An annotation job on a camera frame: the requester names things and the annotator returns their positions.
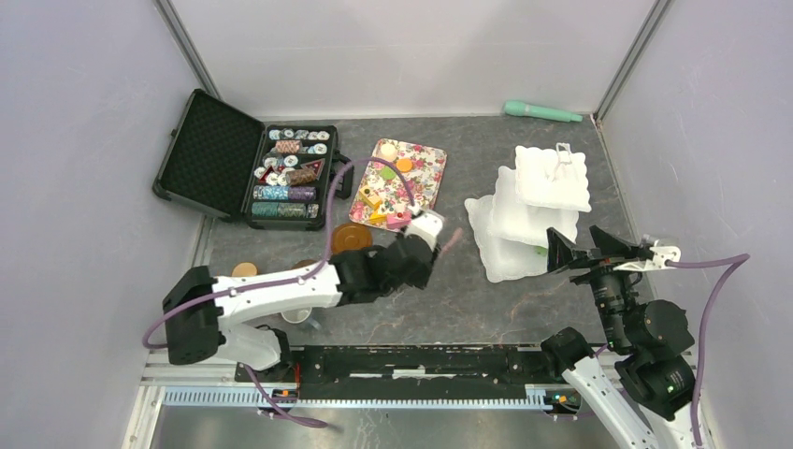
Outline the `yellow wedge cake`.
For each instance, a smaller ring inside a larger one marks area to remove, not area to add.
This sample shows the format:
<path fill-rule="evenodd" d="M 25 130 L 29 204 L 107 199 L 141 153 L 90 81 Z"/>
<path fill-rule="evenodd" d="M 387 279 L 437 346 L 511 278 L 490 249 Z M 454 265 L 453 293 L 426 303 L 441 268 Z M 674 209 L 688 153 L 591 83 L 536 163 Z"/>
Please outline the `yellow wedge cake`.
<path fill-rule="evenodd" d="M 388 217 L 388 210 L 377 209 L 374 210 L 367 218 L 369 225 L 385 225 Z"/>

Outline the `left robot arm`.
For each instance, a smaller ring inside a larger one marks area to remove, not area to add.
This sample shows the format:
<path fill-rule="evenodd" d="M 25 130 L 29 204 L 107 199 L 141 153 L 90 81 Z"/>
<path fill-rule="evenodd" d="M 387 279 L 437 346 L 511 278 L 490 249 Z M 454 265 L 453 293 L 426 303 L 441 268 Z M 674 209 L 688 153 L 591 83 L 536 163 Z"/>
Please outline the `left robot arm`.
<path fill-rule="evenodd" d="M 368 304 L 403 286 L 423 289 L 439 255 L 436 236 L 405 228 L 386 247 L 267 275 L 213 277 L 206 266 L 190 268 L 163 300 L 168 361 L 186 366 L 217 356 L 282 381 L 294 368 L 288 339 L 277 328 L 252 326 L 253 320 Z"/>

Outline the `pink cake with cherry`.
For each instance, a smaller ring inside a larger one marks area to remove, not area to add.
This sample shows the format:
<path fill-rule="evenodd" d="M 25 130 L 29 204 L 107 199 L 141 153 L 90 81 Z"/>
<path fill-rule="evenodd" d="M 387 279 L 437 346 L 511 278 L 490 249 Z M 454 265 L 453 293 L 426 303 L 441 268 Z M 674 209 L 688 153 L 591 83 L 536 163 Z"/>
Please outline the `pink cake with cherry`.
<path fill-rule="evenodd" d="M 386 215 L 386 228 L 392 231 L 407 226 L 411 222 L 412 214 L 410 211 L 398 211 Z"/>

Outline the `yellow cube cake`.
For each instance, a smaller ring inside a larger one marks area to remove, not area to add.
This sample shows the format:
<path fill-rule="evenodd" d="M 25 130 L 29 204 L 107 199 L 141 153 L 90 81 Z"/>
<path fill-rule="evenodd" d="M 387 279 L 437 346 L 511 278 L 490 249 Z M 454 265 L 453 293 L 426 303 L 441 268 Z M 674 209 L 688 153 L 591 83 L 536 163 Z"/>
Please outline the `yellow cube cake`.
<path fill-rule="evenodd" d="M 358 196 L 372 210 L 377 210 L 382 204 L 381 197 L 369 186 L 361 187 Z"/>

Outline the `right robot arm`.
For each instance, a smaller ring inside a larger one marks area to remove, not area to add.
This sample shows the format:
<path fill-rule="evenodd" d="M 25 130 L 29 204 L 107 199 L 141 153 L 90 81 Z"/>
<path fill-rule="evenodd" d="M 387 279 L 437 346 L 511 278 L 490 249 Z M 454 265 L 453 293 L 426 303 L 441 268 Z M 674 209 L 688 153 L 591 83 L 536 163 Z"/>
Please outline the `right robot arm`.
<path fill-rule="evenodd" d="M 696 376 L 684 353 L 694 345 L 686 313 L 654 299 L 640 303 L 634 289 L 648 271 L 670 268 L 679 247 L 662 239 L 630 243 L 593 225 L 594 248 L 577 246 L 554 228 L 547 231 L 547 269 L 579 270 L 576 285 L 591 289 L 623 393 L 614 390 L 583 335 L 566 327 L 541 343 L 542 374 L 566 381 L 588 403 L 621 448 L 695 448 Z"/>

